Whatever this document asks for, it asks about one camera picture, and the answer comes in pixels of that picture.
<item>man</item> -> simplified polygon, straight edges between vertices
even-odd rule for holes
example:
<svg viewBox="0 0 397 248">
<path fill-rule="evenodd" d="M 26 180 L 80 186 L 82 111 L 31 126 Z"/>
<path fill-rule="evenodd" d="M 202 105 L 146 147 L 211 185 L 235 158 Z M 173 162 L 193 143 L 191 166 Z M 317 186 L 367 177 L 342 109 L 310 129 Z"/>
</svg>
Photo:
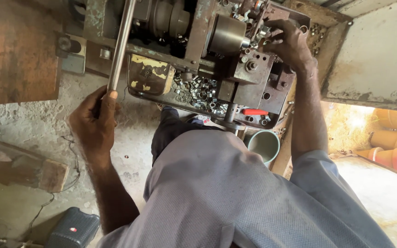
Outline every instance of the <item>man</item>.
<svg viewBox="0 0 397 248">
<path fill-rule="evenodd" d="M 290 181 L 234 134 L 182 123 L 164 108 L 139 213 L 110 160 L 117 92 L 100 88 L 69 117 L 96 190 L 106 235 L 99 247 L 394 247 L 327 156 L 316 60 L 301 31 L 289 21 L 266 25 L 284 32 L 263 51 L 298 78 Z"/>
</svg>

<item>peeling yellow paint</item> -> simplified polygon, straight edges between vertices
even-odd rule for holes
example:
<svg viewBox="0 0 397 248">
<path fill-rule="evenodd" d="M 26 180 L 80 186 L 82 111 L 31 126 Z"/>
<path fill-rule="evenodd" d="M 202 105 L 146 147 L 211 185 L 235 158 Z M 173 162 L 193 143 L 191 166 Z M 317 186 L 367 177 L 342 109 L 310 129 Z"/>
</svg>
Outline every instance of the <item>peeling yellow paint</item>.
<svg viewBox="0 0 397 248">
<path fill-rule="evenodd" d="M 147 58 L 147 57 L 140 56 L 140 55 L 136 55 L 136 54 L 133 54 L 133 55 L 131 56 L 131 61 L 133 61 L 133 62 L 135 62 L 135 63 L 137 63 L 137 64 L 143 63 L 142 70 L 143 70 L 146 66 L 151 66 L 151 67 L 153 67 L 153 68 L 154 68 L 154 67 L 163 67 L 163 66 L 168 67 L 168 63 L 166 63 L 166 62 L 162 62 L 162 61 L 158 61 L 158 60 L 149 59 L 149 58 Z M 166 75 L 165 75 L 165 74 L 157 74 L 157 73 L 156 73 L 156 70 L 154 70 L 154 69 L 153 69 L 153 74 L 156 75 L 156 76 L 158 76 L 158 77 L 160 77 L 160 78 L 162 78 L 162 79 L 166 79 Z"/>
</svg>

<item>man's leg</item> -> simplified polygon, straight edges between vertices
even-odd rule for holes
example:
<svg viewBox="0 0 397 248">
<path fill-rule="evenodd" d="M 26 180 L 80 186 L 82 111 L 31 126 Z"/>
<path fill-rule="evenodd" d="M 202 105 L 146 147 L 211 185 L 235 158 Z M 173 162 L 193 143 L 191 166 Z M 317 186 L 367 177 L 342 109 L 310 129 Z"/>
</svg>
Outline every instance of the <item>man's leg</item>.
<svg viewBox="0 0 397 248">
<path fill-rule="evenodd" d="M 162 112 L 160 113 L 160 124 L 154 133 L 153 142 L 151 144 L 153 164 L 171 141 L 182 133 L 191 130 L 223 131 L 218 127 L 204 126 L 202 124 L 197 124 L 194 121 L 192 121 L 192 123 L 184 123 L 179 119 L 179 112 L 176 109 L 170 106 L 163 107 Z"/>
</svg>

